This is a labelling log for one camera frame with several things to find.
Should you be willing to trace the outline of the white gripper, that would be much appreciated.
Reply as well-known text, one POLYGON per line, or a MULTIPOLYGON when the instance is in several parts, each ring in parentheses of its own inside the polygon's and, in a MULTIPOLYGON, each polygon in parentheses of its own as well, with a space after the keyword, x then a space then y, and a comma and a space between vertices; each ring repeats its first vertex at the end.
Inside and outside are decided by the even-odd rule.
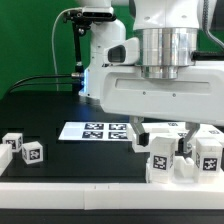
POLYGON ((175 79, 144 78, 139 67, 115 66, 101 85, 100 104, 107 113, 131 116, 136 144, 143 147, 149 144, 143 117, 186 122, 178 152, 189 154, 199 123, 224 126, 224 63, 181 67, 175 79))

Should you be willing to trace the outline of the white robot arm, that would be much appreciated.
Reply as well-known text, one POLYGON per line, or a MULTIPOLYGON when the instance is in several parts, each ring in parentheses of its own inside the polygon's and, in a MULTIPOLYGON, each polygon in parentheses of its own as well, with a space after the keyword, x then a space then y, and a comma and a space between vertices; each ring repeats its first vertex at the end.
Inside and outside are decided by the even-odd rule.
POLYGON ((184 121, 187 144, 202 124, 224 125, 224 50, 199 52, 217 0, 129 0, 133 37, 116 43, 100 35, 94 69, 107 113, 124 114, 141 146, 149 144, 144 118, 184 121))

